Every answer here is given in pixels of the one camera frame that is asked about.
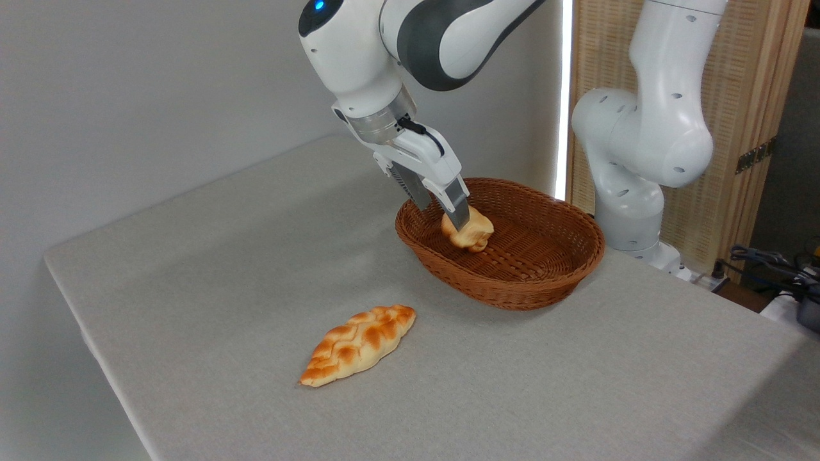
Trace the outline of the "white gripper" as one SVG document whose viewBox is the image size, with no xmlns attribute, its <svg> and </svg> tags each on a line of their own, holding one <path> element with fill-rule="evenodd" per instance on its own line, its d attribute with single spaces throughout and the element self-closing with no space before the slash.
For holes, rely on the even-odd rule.
<svg viewBox="0 0 820 461">
<path fill-rule="evenodd" d="M 468 224 L 470 193 L 462 164 L 438 131 L 415 122 L 414 108 L 387 107 L 361 118 L 347 116 L 339 105 L 332 109 L 419 210 L 430 206 L 431 192 L 456 231 Z"/>
</svg>

